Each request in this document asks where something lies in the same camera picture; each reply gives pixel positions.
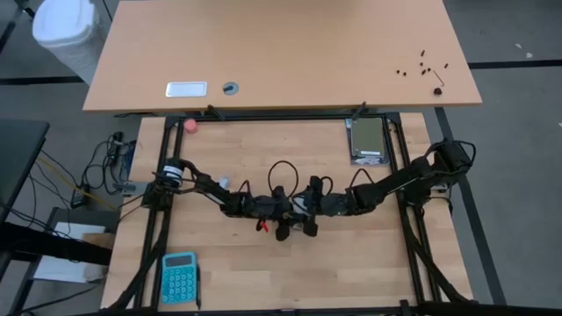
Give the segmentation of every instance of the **light wood desk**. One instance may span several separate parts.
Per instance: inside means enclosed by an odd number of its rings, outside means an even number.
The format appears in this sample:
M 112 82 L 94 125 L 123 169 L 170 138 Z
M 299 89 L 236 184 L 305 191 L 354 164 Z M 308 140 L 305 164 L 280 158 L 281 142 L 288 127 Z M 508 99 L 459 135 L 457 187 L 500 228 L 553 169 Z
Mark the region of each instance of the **light wood desk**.
M 422 155 L 429 146 L 423 116 L 405 113 L 401 117 L 411 158 Z M 133 181 L 153 180 L 151 171 L 156 168 L 163 123 L 164 118 L 142 120 Z M 173 144 L 170 140 L 169 155 Z M 268 194 L 267 172 L 278 160 L 290 161 L 299 170 L 298 191 L 306 187 L 311 175 L 317 175 L 331 176 L 334 191 L 343 192 L 357 170 L 349 164 L 342 120 L 200 123 L 197 133 L 185 134 L 181 157 L 214 179 L 229 176 L 231 190 L 249 179 L 255 195 Z M 389 167 L 368 171 L 375 181 L 390 174 Z M 290 190 L 294 174 L 289 167 L 279 165 L 271 181 Z M 356 184 L 365 181 L 360 176 Z M 123 213 L 137 205 L 131 203 Z M 431 200 L 425 210 L 436 264 L 462 294 L 470 297 L 447 205 L 442 200 Z M 147 218 L 148 211 L 139 209 L 120 223 L 103 306 L 117 299 L 138 269 Z M 225 217 L 206 197 L 176 196 L 167 252 L 197 253 L 203 310 L 395 306 L 400 299 L 414 304 L 394 195 L 369 214 L 319 217 L 317 221 L 317 237 L 293 232 L 286 241 L 279 242 L 273 232 L 256 232 L 253 219 Z M 153 277 L 148 277 L 146 304 Z M 195 303 L 160 306 L 161 310 L 196 308 Z
M 445 84 L 440 97 L 433 94 L 442 85 L 436 72 Z M 207 82 L 206 97 L 165 97 L 169 82 Z M 225 95 L 228 82 L 240 91 Z M 83 108 L 341 108 L 363 101 L 481 104 L 441 0 L 122 1 Z

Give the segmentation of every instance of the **yellow cable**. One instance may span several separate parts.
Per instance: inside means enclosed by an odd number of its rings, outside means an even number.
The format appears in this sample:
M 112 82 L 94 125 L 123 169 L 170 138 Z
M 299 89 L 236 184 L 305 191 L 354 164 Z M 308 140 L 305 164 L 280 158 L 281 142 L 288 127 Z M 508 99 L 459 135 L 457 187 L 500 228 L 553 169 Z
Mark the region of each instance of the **yellow cable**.
M 55 168 L 50 162 L 44 160 L 44 159 L 41 158 L 41 157 L 37 157 L 37 160 L 40 161 L 40 162 L 42 162 L 42 163 L 44 163 L 49 169 L 51 169 L 51 171 L 53 171 L 53 172 L 54 172 L 68 187 L 70 187 L 71 189 L 74 189 L 74 190 L 77 190 L 77 191 L 81 192 L 81 193 L 82 193 L 83 195 L 85 195 L 86 197 L 90 197 L 90 198 L 92 198 L 94 201 L 100 203 L 101 205 L 105 205 L 105 206 L 109 207 L 110 209 L 112 209 L 112 210 L 114 210 L 114 211 L 117 211 L 117 210 L 118 210 L 117 207 L 115 207 L 115 206 L 113 206 L 113 205 L 111 205 L 111 204 L 105 202 L 105 201 L 104 201 L 103 199 L 101 199 L 100 197 L 97 197 L 97 196 L 95 196 L 95 195 L 93 195 L 93 194 L 90 194 L 90 193 L 88 193 L 88 192 L 86 192 L 86 191 L 84 191 L 84 190 L 82 190 L 82 189 L 80 189 L 80 188 L 76 188 L 76 186 L 75 186 L 74 184 L 72 184 L 69 180 L 67 180 L 67 178 L 65 178 L 65 177 L 62 175 L 62 173 L 61 173 L 57 168 Z

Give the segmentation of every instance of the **pen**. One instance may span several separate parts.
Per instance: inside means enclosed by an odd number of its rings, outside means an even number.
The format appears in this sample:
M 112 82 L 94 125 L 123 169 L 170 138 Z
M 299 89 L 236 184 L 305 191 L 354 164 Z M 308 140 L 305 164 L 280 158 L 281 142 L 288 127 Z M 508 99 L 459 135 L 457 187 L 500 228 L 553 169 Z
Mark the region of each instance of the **pen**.
M 201 270 L 197 265 L 197 308 L 201 310 Z

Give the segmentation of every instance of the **teal calculator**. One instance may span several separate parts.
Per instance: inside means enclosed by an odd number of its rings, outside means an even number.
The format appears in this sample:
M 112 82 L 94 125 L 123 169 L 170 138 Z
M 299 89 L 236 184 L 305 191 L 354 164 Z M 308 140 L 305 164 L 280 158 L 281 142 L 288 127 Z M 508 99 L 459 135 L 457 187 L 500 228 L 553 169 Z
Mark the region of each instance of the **teal calculator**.
M 195 253 L 168 254 L 162 258 L 162 302 L 182 304 L 197 297 L 197 261 Z

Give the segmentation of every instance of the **calculator display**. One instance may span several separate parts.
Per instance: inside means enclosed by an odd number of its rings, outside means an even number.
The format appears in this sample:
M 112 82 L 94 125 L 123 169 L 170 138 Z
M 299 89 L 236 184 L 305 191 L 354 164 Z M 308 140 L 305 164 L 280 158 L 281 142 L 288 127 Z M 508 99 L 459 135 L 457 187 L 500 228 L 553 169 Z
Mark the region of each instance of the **calculator display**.
M 166 265 L 168 267 L 176 267 L 178 265 L 191 264 L 191 256 L 181 256 L 181 257 L 170 257 L 166 259 Z

